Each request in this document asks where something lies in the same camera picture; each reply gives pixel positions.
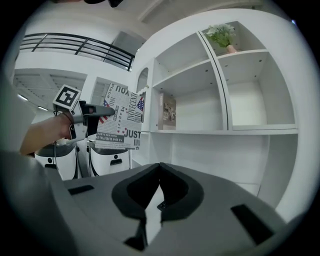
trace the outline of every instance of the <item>ceiling light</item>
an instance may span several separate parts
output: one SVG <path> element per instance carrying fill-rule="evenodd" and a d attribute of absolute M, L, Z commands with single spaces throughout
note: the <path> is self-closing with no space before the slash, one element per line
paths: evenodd
<path fill-rule="evenodd" d="M 22 95 L 18 94 L 18 97 L 20 97 L 21 99 L 28 101 L 28 99 L 26 97 L 23 97 Z"/>
<path fill-rule="evenodd" d="M 38 109 L 48 111 L 48 109 L 46 109 L 46 108 L 44 108 L 44 107 L 42 107 L 42 106 L 38 106 Z"/>

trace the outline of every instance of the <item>flower pot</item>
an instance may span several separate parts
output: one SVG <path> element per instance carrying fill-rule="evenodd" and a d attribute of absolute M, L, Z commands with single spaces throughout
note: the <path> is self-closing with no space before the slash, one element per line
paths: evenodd
<path fill-rule="evenodd" d="M 228 45 L 226 47 L 226 50 L 228 51 L 228 53 L 230 54 L 234 54 L 234 53 L 237 53 L 238 51 L 234 48 L 234 46 L 232 44 Z"/>

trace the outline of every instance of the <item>hand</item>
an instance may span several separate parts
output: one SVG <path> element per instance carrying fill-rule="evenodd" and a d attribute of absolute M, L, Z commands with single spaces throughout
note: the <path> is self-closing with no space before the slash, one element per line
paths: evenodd
<path fill-rule="evenodd" d="M 70 112 L 63 112 L 57 115 L 56 118 L 60 124 L 60 138 L 70 140 L 70 125 L 73 124 L 74 121 L 72 115 L 70 114 Z"/>

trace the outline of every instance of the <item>balcony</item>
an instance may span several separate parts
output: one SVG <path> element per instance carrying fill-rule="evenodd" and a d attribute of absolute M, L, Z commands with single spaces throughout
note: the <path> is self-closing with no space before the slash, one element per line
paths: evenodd
<path fill-rule="evenodd" d="M 112 44 L 66 33 L 34 33 L 24 36 L 20 52 L 58 52 L 83 56 L 131 71 L 135 56 Z"/>

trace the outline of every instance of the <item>shelf compartment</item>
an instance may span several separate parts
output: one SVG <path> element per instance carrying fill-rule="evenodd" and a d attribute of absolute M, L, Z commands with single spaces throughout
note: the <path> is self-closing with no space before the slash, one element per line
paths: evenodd
<path fill-rule="evenodd" d="M 237 130 L 237 126 L 265 125 L 296 128 L 287 84 L 269 52 L 228 54 L 218 60 L 227 84 L 232 125 Z"/>
<path fill-rule="evenodd" d="M 171 163 L 174 165 L 235 183 L 261 183 L 269 150 L 268 135 L 174 134 L 171 141 Z"/>
<path fill-rule="evenodd" d="M 159 97 L 162 90 L 157 91 L 158 104 L 154 108 L 154 116 L 159 116 Z M 223 129 L 223 114 L 217 86 L 174 97 L 176 102 L 176 130 L 215 131 Z M 158 118 L 152 127 L 158 131 Z"/>
<path fill-rule="evenodd" d="M 193 64 L 208 60 L 208 54 L 195 33 L 177 42 L 154 61 L 153 85 Z"/>
<path fill-rule="evenodd" d="M 226 24 L 233 26 L 235 29 L 235 37 L 233 38 L 232 45 L 237 51 L 242 52 L 265 49 L 265 46 L 260 42 L 260 40 L 240 22 L 233 21 Z M 209 29 L 202 31 L 205 36 L 208 30 Z M 209 38 L 208 41 L 217 56 L 228 54 L 226 48 L 220 47 L 216 42 L 211 41 Z"/>
<path fill-rule="evenodd" d="M 192 65 L 153 88 L 151 131 L 158 130 L 159 97 L 165 93 L 176 102 L 176 130 L 222 130 L 223 112 L 216 75 L 210 60 Z"/>
<path fill-rule="evenodd" d="M 151 163 L 169 163 L 230 180 L 274 208 L 290 181 L 298 148 L 297 134 L 151 132 L 150 136 Z"/>
<path fill-rule="evenodd" d="M 179 97 L 217 86 L 210 60 L 193 64 L 155 84 L 157 90 Z"/>

